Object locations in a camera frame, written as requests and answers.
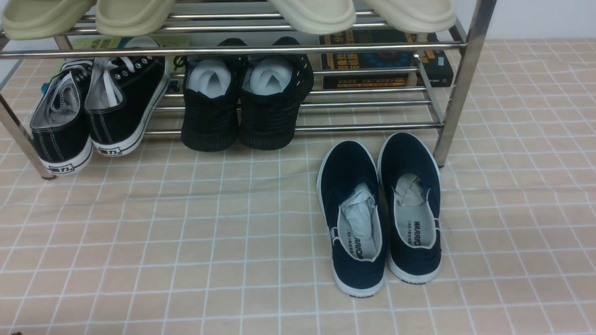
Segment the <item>black mesh shoe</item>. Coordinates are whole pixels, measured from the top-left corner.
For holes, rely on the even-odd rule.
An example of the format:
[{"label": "black mesh shoe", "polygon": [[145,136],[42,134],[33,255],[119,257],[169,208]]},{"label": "black mesh shoe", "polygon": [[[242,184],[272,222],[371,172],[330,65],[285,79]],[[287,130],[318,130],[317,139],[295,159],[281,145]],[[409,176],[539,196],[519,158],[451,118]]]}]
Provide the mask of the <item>black mesh shoe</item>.
[{"label": "black mesh shoe", "polygon": [[[237,38],[219,46],[246,46]],[[184,76],[184,124],[182,142],[197,151],[229,148],[238,137],[238,98],[245,56],[176,57],[177,67],[186,66]]]},{"label": "black mesh shoe", "polygon": [[[158,48],[149,37],[135,37],[126,48]],[[122,156],[139,146],[149,118],[167,90],[165,57],[96,58],[85,113],[93,144],[104,156]]]},{"label": "black mesh shoe", "polygon": [[93,145],[83,106],[91,82],[92,60],[64,63],[33,112],[33,143],[43,165],[55,175],[81,170]]},{"label": "black mesh shoe", "polygon": [[[283,37],[274,45],[298,45]],[[277,150],[294,138],[298,108],[314,82],[306,55],[249,57],[240,95],[240,142],[258,150]]]}]

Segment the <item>metal shoe rack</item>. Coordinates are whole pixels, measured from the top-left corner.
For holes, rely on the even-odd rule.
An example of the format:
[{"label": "metal shoe rack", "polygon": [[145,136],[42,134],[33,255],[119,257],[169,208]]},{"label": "metal shoe rack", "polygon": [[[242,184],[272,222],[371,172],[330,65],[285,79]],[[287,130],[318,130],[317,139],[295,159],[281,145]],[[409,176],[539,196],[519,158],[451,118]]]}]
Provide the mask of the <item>metal shoe rack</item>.
[{"label": "metal shoe rack", "polygon": [[[197,0],[179,0],[179,2],[192,3]],[[363,89],[334,89],[334,90],[316,90],[311,95],[320,96],[353,96],[358,94],[392,94],[394,99],[391,101],[362,101],[362,102],[341,102],[341,103],[304,103],[302,109],[319,108],[378,108],[378,107],[403,107],[403,106],[427,106],[433,117],[431,122],[415,123],[380,123],[380,124],[354,124],[354,125],[321,125],[321,126],[298,126],[298,132],[350,132],[350,131],[401,131],[406,129],[437,129],[439,138],[434,148],[434,157],[439,166],[445,164],[451,142],[455,135],[457,123],[460,119],[462,108],[474,71],[478,64],[480,51],[485,41],[492,14],[496,5],[496,0],[477,0],[476,8],[471,20],[470,28],[466,32],[459,20],[449,32],[453,38],[452,42],[422,42],[426,41],[423,34],[418,35],[416,43],[392,43],[392,44],[358,44],[358,45],[304,45],[304,46],[259,46],[259,47],[187,47],[187,48],[158,48],[158,49],[111,49],[111,50],[73,50],[69,41],[69,36],[97,35],[94,27],[76,26],[67,32],[64,36],[55,37],[60,50],[44,51],[1,51],[0,60],[7,59],[43,59],[43,58],[90,58],[90,57],[122,57],[134,55],[153,55],[153,56],[174,56],[174,55],[218,55],[218,54],[310,54],[323,52],[371,52],[371,51],[414,51],[411,67],[371,69],[371,70],[323,70],[316,71],[316,76],[325,75],[358,75],[358,74],[395,74],[407,73],[408,86],[399,88],[363,88]],[[378,18],[373,11],[359,11],[358,22],[354,29],[374,29],[379,27],[388,27],[383,21],[372,23],[361,23],[370,21],[371,18]],[[156,34],[168,33],[207,33],[207,32],[280,32],[293,31],[288,24],[266,24],[268,20],[280,20],[282,17],[277,13],[259,13],[259,14],[172,14],[169,16],[166,25]],[[264,24],[246,25],[242,20],[258,20]],[[234,24],[226,25],[205,25],[207,21],[231,21]],[[95,17],[85,16],[80,23],[95,23]],[[4,36],[4,31],[0,33],[0,50],[8,43]],[[449,102],[445,112],[441,110],[437,99],[433,94],[430,82],[421,59],[418,54],[425,50],[457,49],[461,54],[460,64],[455,76],[455,82],[449,97]],[[424,86],[416,86],[419,73]],[[399,99],[400,95],[407,92],[422,92],[423,99]],[[182,98],[181,94],[169,94],[168,98]],[[31,164],[39,172],[43,179],[53,179],[54,175],[49,173],[41,164],[39,157],[33,148],[31,135],[23,126],[18,117],[14,114],[5,98],[0,95],[0,122],[4,124],[15,142],[23,150]],[[184,107],[162,106],[158,107],[156,112],[183,111]],[[157,135],[177,135],[179,129],[170,130],[151,130],[146,133],[147,136]]]}]

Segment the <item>rack leg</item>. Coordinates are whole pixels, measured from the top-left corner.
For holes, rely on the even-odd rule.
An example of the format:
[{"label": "rack leg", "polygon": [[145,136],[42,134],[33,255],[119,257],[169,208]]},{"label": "rack leg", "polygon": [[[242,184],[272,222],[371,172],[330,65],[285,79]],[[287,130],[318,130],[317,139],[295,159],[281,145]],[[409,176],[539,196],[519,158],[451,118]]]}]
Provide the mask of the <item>rack leg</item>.
[{"label": "rack leg", "polygon": [[464,108],[465,99],[478,65],[486,32],[491,24],[495,5],[496,0],[477,0],[476,2],[476,9],[466,39],[467,46],[462,53],[460,67],[445,110],[445,125],[439,132],[439,139],[434,148],[434,159],[439,167],[444,166],[447,160],[447,154],[457,130],[457,123],[460,121],[461,111]]},{"label": "rack leg", "polygon": [[52,180],[56,178],[55,175],[49,173],[42,165],[39,156],[33,147],[33,139],[29,135],[27,129],[21,124],[18,117],[14,114],[2,94],[0,94],[0,122],[6,127],[8,133],[14,138],[17,145],[23,150],[23,153],[33,167],[38,171],[41,178]]},{"label": "rack leg", "polygon": [[54,37],[54,41],[58,45],[58,49],[60,50],[72,50],[73,46],[70,44],[70,40],[68,36],[56,36]]}]

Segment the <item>sneaker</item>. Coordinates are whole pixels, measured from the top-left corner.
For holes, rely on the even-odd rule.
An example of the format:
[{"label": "sneaker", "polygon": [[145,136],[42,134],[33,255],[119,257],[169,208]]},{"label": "sneaker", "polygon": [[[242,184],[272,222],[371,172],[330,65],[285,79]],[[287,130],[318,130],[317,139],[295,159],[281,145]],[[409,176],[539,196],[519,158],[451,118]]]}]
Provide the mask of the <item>sneaker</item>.
[{"label": "sneaker", "polygon": [[408,284],[437,276],[441,265],[441,185],[433,155],[415,136],[392,135],[378,158],[391,218],[389,269]]},{"label": "sneaker", "polygon": [[[131,39],[126,48],[158,48],[149,37]],[[85,112],[93,145],[105,156],[131,153],[167,90],[165,57],[96,58]]]},{"label": "sneaker", "polygon": [[316,187],[337,286],[351,297],[374,295],[385,282],[387,250],[373,158],[360,143],[341,142],[323,160]]},{"label": "sneaker", "polygon": [[[237,38],[219,46],[246,46]],[[177,67],[186,66],[184,76],[184,124],[182,142],[197,151],[229,148],[238,137],[238,99],[244,56],[176,57]]]},{"label": "sneaker", "polygon": [[455,25],[452,0],[364,0],[393,27],[408,33],[434,33]]},{"label": "sneaker", "polygon": [[268,0],[294,29],[327,35],[350,29],[356,23],[352,0]]},{"label": "sneaker", "polygon": [[92,68],[92,60],[64,63],[29,123],[39,158],[55,175],[77,172],[91,159],[93,145],[83,106]]},{"label": "sneaker", "polygon": [[[274,45],[299,45],[283,37]],[[258,150],[277,150],[294,138],[298,108],[311,92],[312,67],[306,55],[249,57],[240,100],[240,142]]]}]

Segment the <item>canvas sneaker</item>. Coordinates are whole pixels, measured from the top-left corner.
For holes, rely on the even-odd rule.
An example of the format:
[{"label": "canvas sneaker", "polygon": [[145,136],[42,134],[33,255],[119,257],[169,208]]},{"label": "canvas sneaker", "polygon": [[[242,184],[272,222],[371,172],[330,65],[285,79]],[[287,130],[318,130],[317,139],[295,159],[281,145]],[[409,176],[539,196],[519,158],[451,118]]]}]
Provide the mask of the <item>canvas sneaker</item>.
[{"label": "canvas sneaker", "polygon": [[[158,48],[149,37],[125,48]],[[167,90],[165,57],[96,58],[85,103],[93,145],[105,156],[122,156],[139,146],[157,103]]]},{"label": "canvas sneaker", "polygon": [[[219,46],[246,46],[237,38]],[[182,142],[197,151],[221,151],[238,137],[238,99],[245,56],[182,56],[177,67],[185,66],[184,123]]]},{"label": "canvas sneaker", "polygon": [[[299,45],[283,37],[274,45]],[[258,150],[277,150],[294,138],[298,109],[312,90],[314,76],[306,55],[249,57],[240,100],[240,142]]]},{"label": "canvas sneaker", "polygon": [[42,164],[54,175],[77,172],[91,159],[83,106],[92,68],[92,60],[64,63],[33,112],[29,124],[33,143]]},{"label": "canvas sneaker", "polygon": [[385,282],[387,248],[373,158],[360,143],[341,142],[323,160],[316,186],[337,286],[351,297],[374,295]]},{"label": "canvas sneaker", "polygon": [[389,269],[408,284],[427,283],[441,265],[437,163],[417,137],[397,133],[383,144],[378,177],[389,205]]}]

